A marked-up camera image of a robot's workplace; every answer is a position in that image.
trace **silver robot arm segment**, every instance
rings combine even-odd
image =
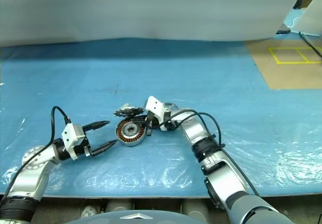
[[[216,206],[226,210],[232,224],[293,223],[262,198],[250,194],[250,188],[241,172],[214,137],[209,135],[198,116],[191,116],[193,112],[180,114],[186,109],[171,111],[154,97],[148,98],[145,109],[159,123],[167,121],[160,128],[163,131],[171,130],[181,123],[180,128],[206,176],[205,185],[210,198]]]
[[[0,205],[0,224],[30,223],[48,184],[49,174],[60,162],[73,159],[79,155],[95,156],[111,147],[116,141],[110,141],[92,151],[85,131],[100,128],[109,121],[94,122],[86,126],[68,123],[61,134],[42,153],[35,156],[44,146],[36,146],[28,150],[22,165],[30,158],[32,160],[16,177],[11,189]]]

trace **white backdrop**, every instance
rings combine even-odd
[[[296,0],[0,0],[0,45],[273,37]]]

